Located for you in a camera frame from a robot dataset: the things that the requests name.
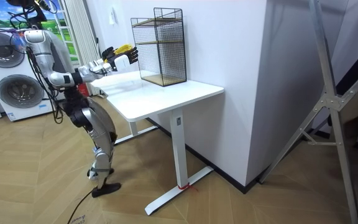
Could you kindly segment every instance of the desk foot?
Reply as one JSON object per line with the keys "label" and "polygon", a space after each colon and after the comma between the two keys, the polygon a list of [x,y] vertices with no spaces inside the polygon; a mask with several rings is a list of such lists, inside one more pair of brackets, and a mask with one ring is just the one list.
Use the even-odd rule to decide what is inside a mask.
{"label": "desk foot", "polygon": [[139,135],[141,135],[141,134],[147,133],[147,132],[149,132],[149,131],[151,131],[151,130],[154,130],[154,129],[157,129],[157,128],[158,128],[157,126],[151,126],[151,127],[149,127],[149,128],[146,128],[146,129],[144,129],[144,130],[139,131],[136,136],[133,136],[132,134],[130,134],[130,135],[125,136],[125,137],[123,137],[123,138],[117,139],[117,140],[116,140],[116,143],[115,143],[114,145],[117,146],[118,144],[121,144],[121,143],[124,143],[124,142],[126,142],[126,141],[129,141],[129,140],[131,140],[131,139],[134,138],[134,137],[137,137],[137,136],[139,136]]}
{"label": "desk foot", "polygon": [[[189,184],[193,185],[195,182],[199,181],[201,178],[212,172],[214,169],[207,166],[204,169],[198,171],[195,175],[189,177]],[[157,211],[161,206],[165,205],[171,199],[185,191],[187,188],[180,190],[178,186],[172,188],[167,193],[163,194],[161,197],[155,199],[152,203],[148,204],[144,209],[147,215],[151,215],[153,212]]]}

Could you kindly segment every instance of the black baseboard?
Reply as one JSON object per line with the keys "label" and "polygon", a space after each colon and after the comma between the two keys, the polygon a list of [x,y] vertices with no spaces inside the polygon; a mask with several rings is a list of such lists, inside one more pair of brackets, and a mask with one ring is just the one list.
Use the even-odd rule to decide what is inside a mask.
{"label": "black baseboard", "polygon": [[[171,133],[168,130],[166,130],[165,128],[161,127],[159,124],[157,124],[152,119],[146,118],[146,120],[148,122],[152,123],[153,125],[157,126],[167,136],[172,137]],[[240,184],[238,181],[236,181],[234,178],[232,178],[229,174],[224,172],[222,169],[220,169],[217,165],[213,164],[211,161],[207,160],[207,158],[202,156],[200,153],[196,152],[193,148],[191,148],[187,144],[186,144],[186,150],[189,151],[190,153],[192,153],[199,160],[203,161],[207,166],[212,167],[216,173],[218,173],[220,176],[225,178],[231,185],[233,185],[235,188],[237,188],[243,194],[247,193],[257,183],[256,180],[259,178],[259,176],[256,177],[254,180],[252,180],[249,184],[244,186],[244,185]]]}

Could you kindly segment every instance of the washing machine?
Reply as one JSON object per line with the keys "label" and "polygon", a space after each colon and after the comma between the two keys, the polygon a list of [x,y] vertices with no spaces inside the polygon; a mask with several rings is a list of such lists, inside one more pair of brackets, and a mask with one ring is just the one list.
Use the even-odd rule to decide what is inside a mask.
{"label": "washing machine", "polygon": [[11,121],[52,111],[26,54],[7,32],[0,32],[0,103]]}

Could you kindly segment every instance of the wire mesh basket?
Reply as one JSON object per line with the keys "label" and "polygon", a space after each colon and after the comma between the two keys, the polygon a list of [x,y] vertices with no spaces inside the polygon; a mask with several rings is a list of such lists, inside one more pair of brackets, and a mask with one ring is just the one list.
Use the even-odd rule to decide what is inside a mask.
{"label": "wire mesh basket", "polygon": [[132,18],[140,77],[160,86],[185,82],[186,57],[181,9],[154,8],[154,18]]}

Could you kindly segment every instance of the wooden shelf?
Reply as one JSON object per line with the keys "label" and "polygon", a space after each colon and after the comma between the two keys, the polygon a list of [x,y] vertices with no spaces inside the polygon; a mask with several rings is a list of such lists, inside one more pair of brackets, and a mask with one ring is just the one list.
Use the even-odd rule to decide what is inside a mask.
{"label": "wooden shelf", "polygon": [[149,81],[149,82],[152,82],[152,83],[157,84],[157,85],[163,85],[162,75],[161,74],[142,77],[142,79],[144,79],[146,81]]}
{"label": "wooden shelf", "polygon": [[143,22],[138,22],[137,24],[132,25],[132,27],[155,27],[162,26],[164,24],[172,22],[180,22],[181,19],[176,18],[157,18],[157,19],[147,19]]}
{"label": "wooden shelf", "polygon": [[160,40],[160,41],[148,41],[148,42],[139,42],[135,43],[136,45],[144,44],[172,44],[172,43],[183,43],[182,40]]}

